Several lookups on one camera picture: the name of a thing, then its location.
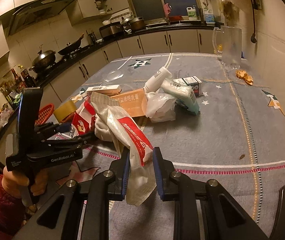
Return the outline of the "red jacket sleeve forearm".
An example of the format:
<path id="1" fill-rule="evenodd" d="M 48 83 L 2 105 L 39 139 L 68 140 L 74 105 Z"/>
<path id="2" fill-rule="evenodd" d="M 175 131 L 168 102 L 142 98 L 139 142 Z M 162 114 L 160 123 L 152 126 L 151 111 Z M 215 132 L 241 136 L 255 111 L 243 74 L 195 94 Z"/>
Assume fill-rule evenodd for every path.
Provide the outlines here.
<path id="1" fill-rule="evenodd" d="M 12 239 L 23 225 L 25 206 L 2 187 L 0 174 L 0 239 Z"/>

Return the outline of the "person left hand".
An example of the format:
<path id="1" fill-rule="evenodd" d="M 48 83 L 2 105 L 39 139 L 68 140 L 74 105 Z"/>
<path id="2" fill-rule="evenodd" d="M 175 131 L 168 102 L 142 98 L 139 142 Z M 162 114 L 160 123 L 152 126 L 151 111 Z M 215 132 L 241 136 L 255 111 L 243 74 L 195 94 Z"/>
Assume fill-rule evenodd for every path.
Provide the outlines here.
<path id="1" fill-rule="evenodd" d="M 43 194 L 46 190 L 47 181 L 49 177 L 49 169 L 45 168 L 39 171 L 31 185 L 31 192 L 34 196 Z M 21 198 L 21 187 L 28 187 L 29 179 L 24 174 L 18 171 L 8 171 L 7 167 L 3 169 L 3 177 L 1 185 L 3 189 L 14 198 Z"/>

